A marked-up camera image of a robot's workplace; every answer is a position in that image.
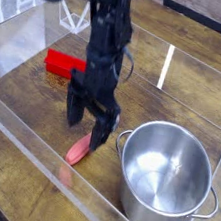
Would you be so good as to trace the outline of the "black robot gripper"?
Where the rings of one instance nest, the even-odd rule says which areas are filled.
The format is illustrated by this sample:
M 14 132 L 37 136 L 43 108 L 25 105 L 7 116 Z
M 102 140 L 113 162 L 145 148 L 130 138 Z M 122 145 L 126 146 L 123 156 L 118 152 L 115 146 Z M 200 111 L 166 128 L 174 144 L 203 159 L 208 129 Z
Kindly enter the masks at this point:
M 87 46 L 86 70 L 71 70 L 72 79 L 67 94 L 67 122 L 74 126 L 82 121 L 84 109 L 88 109 L 96 122 L 92 128 L 90 150 L 95 151 L 107 142 L 117 129 L 120 107 L 114 92 L 120 79 L 123 52 L 97 52 Z

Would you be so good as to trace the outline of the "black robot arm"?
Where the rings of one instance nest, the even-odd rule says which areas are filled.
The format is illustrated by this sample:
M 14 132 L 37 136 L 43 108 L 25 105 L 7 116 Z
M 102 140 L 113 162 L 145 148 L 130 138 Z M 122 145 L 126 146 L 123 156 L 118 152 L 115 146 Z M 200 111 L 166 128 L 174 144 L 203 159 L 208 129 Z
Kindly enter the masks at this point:
M 96 122 L 90 150 L 103 145 L 115 130 L 121 108 L 114 92 L 121 73 L 125 48 L 131 41 L 131 0 L 89 0 L 91 32 L 86 47 L 85 70 L 71 70 L 67 94 L 67 121 L 82 121 L 89 111 Z

